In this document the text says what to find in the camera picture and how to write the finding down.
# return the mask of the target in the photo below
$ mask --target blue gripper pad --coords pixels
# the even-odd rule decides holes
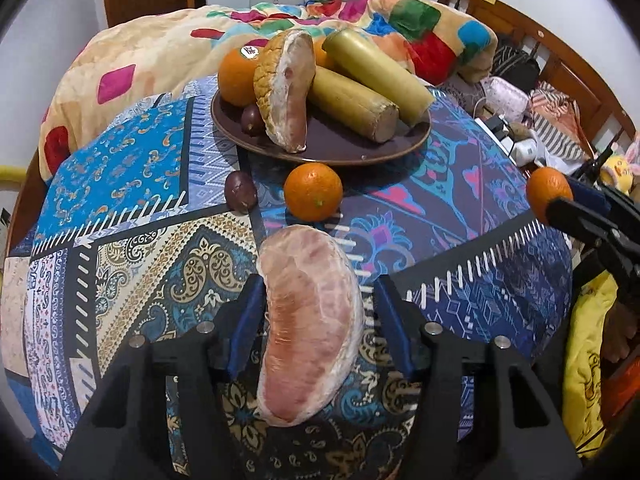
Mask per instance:
[[[227,308],[237,308],[240,311],[231,336],[229,361],[226,366],[226,372],[231,380],[236,380],[249,359],[258,327],[264,319],[266,298],[262,277],[252,274],[246,280],[240,296],[234,301],[235,305],[225,305]]]
[[[389,353],[396,369],[405,378],[412,380],[418,370],[412,361],[412,344],[407,330],[417,331],[419,336],[419,327],[425,322],[425,319],[420,312],[416,312],[419,316],[416,320],[419,320],[420,324],[415,327],[407,326],[410,321],[403,319],[402,312],[398,311],[398,307],[408,309],[410,306],[415,307],[415,305],[405,306],[405,303],[388,275],[384,274],[373,282],[373,308],[380,319],[382,334],[386,339]]]
[[[569,183],[571,192],[574,194],[574,202],[595,211],[599,215],[604,216],[604,218],[608,218],[611,205],[607,197],[600,190],[587,186],[574,178],[568,178],[567,182]]]

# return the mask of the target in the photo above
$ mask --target mandarin orange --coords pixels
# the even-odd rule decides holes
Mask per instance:
[[[308,162],[289,173],[284,202],[304,222],[319,222],[336,211],[342,201],[342,182],[334,170],[320,162]]]
[[[554,168],[540,168],[527,180],[527,200],[533,214],[542,223],[546,221],[546,206],[556,198],[574,199],[571,187],[562,173]]]
[[[255,103],[254,72],[260,51],[256,46],[243,46],[223,58],[218,69],[218,89],[228,103],[241,108]]]
[[[319,65],[328,70],[335,70],[336,64],[334,60],[329,57],[329,55],[322,50],[322,44],[324,43],[324,38],[319,38],[314,40],[314,53],[316,54],[316,65]]]

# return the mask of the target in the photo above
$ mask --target wooden headboard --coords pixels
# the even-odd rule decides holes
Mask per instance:
[[[575,50],[545,27],[497,0],[438,2],[466,12],[496,33],[508,34],[519,46],[529,41],[534,56],[541,50],[540,47],[543,47],[542,50],[546,49],[548,58],[540,79],[576,100],[580,108],[580,123],[589,141],[593,140],[612,116],[620,125],[620,130],[614,133],[626,132],[629,139],[634,138],[636,128],[633,121],[622,109],[611,88]]]

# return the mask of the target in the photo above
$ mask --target stuffed toy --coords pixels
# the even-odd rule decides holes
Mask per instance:
[[[610,156],[600,170],[601,181],[626,195],[631,191],[635,175],[640,176],[640,132],[636,132],[625,155]]]

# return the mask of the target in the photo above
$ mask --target plate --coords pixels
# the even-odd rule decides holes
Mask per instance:
[[[287,153],[266,134],[251,136],[242,131],[237,108],[217,92],[211,102],[211,116],[218,129],[238,146],[261,155],[291,162],[323,162],[328,166],[368,166],[393,160],[420,147],[431,131],[430,117],[409,128],[398,121],[396,134],[384,144],[359,136],[311,104],[306,107],[306,150]]]

